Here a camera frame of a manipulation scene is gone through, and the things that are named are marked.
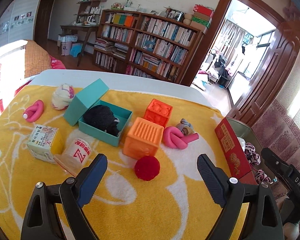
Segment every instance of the open teal box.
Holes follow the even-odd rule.
[[[71,126],[74,126],[78,122],[81,132],[117,147],[123,135],[123,131],[132,117],[132,111],[100,100],[108,90],[109,88],[101,79],[96,80],[75,95],[63,117]],[[83,114],[89,108],[97,105],[108,106],[114,116],[120,120],[117,125],[118,130],[121,131],[118,137],[94,128],[84,122]]]

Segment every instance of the pink twisted toy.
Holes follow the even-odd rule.
[[[177,127],[169,126],[164,129],[162,138],[167,147],[183,150],[188,147],[188,143],[199,139],[199,135],[193,133],[185,136]]]
[[[27,122],[35,122],[37,121],[43,113],[44,104],[41,100],[37,100],[34,102],[32,106],[29,106],[23,112],[23,118],[26,119]]]

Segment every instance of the door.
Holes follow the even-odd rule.
[[[36,16],[34,41],[45,48],[48,41],[50,15],[54,0],[41,0]]]
[[[300,49],[300,21],[284,22],[275,31],[274,41],[254,78],[250,89],[228,113],[252,126],[274,100],[287,79]]]

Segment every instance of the red yarn ball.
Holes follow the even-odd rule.
[[[160,172],[160,163],[153,156],[143,156],[134,166],[134,172],[139,179],[149,181]]]

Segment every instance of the orange cube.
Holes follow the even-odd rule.
[[[123,154],[136,160],[145,155],[154,156],[160,147],[164,128],[137,117],[130,128],[123,146]]]
[[[158,125],[166,127],[170,119],[172,109],[172,106],[169,106],[157,99],[152,99],[143,118],[150,122],[154,122]]]

